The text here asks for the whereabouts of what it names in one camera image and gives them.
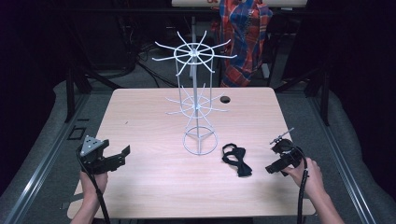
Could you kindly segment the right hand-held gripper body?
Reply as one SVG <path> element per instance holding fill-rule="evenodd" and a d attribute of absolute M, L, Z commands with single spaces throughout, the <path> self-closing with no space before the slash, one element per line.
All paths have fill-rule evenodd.
<path fill-rule="evenodd" d="M 304 153 L 299 147 L 295 146 L 291 140 L 285 138 L 285 135 L 291 131 L 293 131 L 293 128 L 275 138 L 271 142 L 271 149 L 275 154 L 279 155 L 278 161 L 283 161 L 289 166 L 292 165 L 293 167 L 297 167 L 304 158 Z"/>

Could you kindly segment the red blue plaid cloth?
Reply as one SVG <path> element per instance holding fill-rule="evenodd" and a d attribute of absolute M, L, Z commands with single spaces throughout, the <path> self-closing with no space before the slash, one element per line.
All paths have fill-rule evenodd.
<path fill-rule="evenodd" d="M 266 29 L 273 16 L 262 0 L 220 0 L 219 42 L 224 43 L 221 87 L 246 87 L 262 65 Z"/>

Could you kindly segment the person's left hand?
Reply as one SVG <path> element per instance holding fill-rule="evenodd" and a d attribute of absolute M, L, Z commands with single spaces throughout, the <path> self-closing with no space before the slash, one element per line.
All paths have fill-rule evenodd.
<path fill-rule="evenodd" d="M 107 173 L 88 176 L 86 173 L 81 172 L 79 178 L 83 190 L 84 201 L 95 200 L 97 198 L 97 189 L 99 189 L 102 193 L 104 193 L 106 190 L 106 185 L 108 181 Z"/>

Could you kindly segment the black metal stand frame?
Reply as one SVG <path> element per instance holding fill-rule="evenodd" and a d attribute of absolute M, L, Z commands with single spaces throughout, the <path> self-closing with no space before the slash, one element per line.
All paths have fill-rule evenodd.
<path fill-rule="evenodd" d="M 308 84 L 304 89 L 306 97 L 315 97 L 320 92 L 319 115 L 326 126 L 329 126 L 328 109 L 330 96 L 330 64 L 323 63 L 309 72 L 293 78 L 280 87 L 275 88 L 275 92 L 283 92 L 298 83 L 307 80 Z"/>
<path fill-rule="evenodd" d="M 90 94 L 92 91 L 92 85 L 89 83 L 88 78 L 93 78 L 112 90 L 121 89 L 121 86 L 110 81 L 106 77 L 99 75 L 97 72 L 82 65 L 73 64 L 68 72 L 66 73 L 66 102 L 67 102 L 67 114 L 65 123 L 69 122 L 76 113 L 76 102 L 75 102 L 75 88 L 82 94 Z"/>

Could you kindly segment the black bow tie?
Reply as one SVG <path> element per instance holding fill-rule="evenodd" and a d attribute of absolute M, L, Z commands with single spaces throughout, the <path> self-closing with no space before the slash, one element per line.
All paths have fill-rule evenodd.
<path fill-rule="evenodd" d="M 244 162 L 246 150 L 238 147 L 234 143 L 226 144 L 222 147 L 222 161 L 235 166 L 239 177 L 247 177 L 252 175 L 252 169 Z"/>

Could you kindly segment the aluminium floor rail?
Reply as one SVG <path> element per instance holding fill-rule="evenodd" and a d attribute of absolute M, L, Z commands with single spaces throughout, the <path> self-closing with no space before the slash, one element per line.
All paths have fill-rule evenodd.
<path fill-rule="evenodd" d="M 66 98 L 56 97 L 32 149 L 0 196 L 0 224 L 69 224 L 67 209 L 78 182 L 78 141 L 68 135 L 89 99 L 78 96 L 75 115 L 65 121 Z"/>
<path fill-rule="evenodd" d="M 350 167 L 347 164 L 347 160 L 337 143 L 335 136 L 333 135 L 330 126 L 326 125 L 320 115 L 319 102 L 315 98 L 307 98 L 307 102 L 310 104 L 311 109 L 314 112 L 315 118 L 319 123 L 321 130 L 324 132 L 326 139 L 330 145 L 330 152 L 332 154 L 332 160 L 335 163 L 338 174 L 341 176 L 346 191 L 351 199 L 355 210 L 361 220 L 362 224 L 377 224 L 375 217 L 365 200 L 361 188 L 359 187 L 355 177 L 351 173 Z"/>

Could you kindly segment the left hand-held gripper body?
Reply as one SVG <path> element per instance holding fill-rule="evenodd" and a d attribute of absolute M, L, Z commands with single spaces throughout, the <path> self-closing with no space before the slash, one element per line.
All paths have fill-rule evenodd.
<path fill-rule="evenodd" d="M 108 146 L 108 140 L 99 140 L 87 135 L 77 152 L 81 171 L 90 175 L 105 173 L 106 158 L 103 156 L 103 153 L 104 149 Z"/>

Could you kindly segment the person's right hand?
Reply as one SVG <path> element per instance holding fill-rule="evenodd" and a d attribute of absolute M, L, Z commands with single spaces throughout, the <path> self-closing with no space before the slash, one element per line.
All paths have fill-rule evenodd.
<path fill-rule="evenodd" d="M 304 187 L 304 191 L 307 195 L 314 190 L 324 190 L 320 168 L 318 164 L 310 158 L 307 158 L 306 161 L 302 161 L 298 167 L 289 167 L 287 170 L 298 187 L 302 185 L 304 171 L 307 171 L 307 179 Z"/>

